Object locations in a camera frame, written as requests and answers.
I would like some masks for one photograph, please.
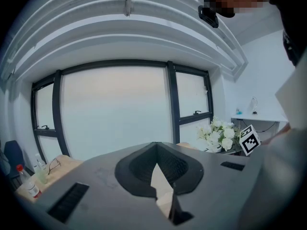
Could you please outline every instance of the white shelf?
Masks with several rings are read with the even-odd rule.
[[[257,121],[268,121],[268,122],[288,122],[288,120],[281,114],[240,114],[232,116],[234,119],[247,119]]]

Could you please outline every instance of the red bottle cap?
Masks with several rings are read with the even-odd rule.
[[[21,164],[18,164],[16,166],[16,169],[17,169],[17,171],[22,171],[24,168],[23,168],[23,166]]]

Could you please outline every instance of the ceiling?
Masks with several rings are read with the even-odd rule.
[[[77,59],[73,65],[78,65],[94,59],[116,59],[118,52],[126,52],[120,58],[142,56],[153,60],[159,56],[161,61],[173,59],[201,69],[220,68],[234,77],[248,62],[244,51],[223,23],[211,30],[201,22],[197,7],[197,0],[134,0],[133,13],[127,17],[123,13],[128,10],[125,0],[34,0],[18,17],[16,35],[3,50],[1,78],[7,80],[14,74],[18,81],[32,77],[32,72],[40,69],[40,74],[45,74],[46,62],[75,51],[73,57],[65,58],[67,67],[71,60]],[[114,50],[118,44],[125,47]],[[237,52],[229,48],[230,44]],[[58,68],[58,63],[50,67]]]
[[[233,18],[220,18],[241,45],[283,29],[279,10],[269,3],[249,12],[237,13]]]

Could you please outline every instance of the blue chair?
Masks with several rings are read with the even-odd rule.
[[[19,172],[17,171],[16,166],[18,164],[21,164],[23,168],[25,168],[25,163],[24,163],[23,152],[16,140],[11,140],[5,143],[4,155],[8,159],[9,164],[11,166],[11,170],[10,173],[8,174],[8,177],[10,179],[17,178],[19,176]]]

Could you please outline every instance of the black vent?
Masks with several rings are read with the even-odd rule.
[[[48,214],[64,223],[83,198],[88,188],[88,185],[75,183],[55,206],[51,208]]]
[[[188,163],[165,148],[158,147],[157,152],[157,163],[168,183],[173,187],[173,183],[188,171]]]
[[[148,185],[151,184],[153,171],[157,164],[155,147],[156,145],[136,157],[129,165],[129,169],[134,177]]]
[[[242,164],[237,164],[237,163],[231,163],[231,162],[222,162],[221,163],[222,166],[230,168],[230,169],[234,169],[237,171],[242,171],[245,167],[245,165]]]

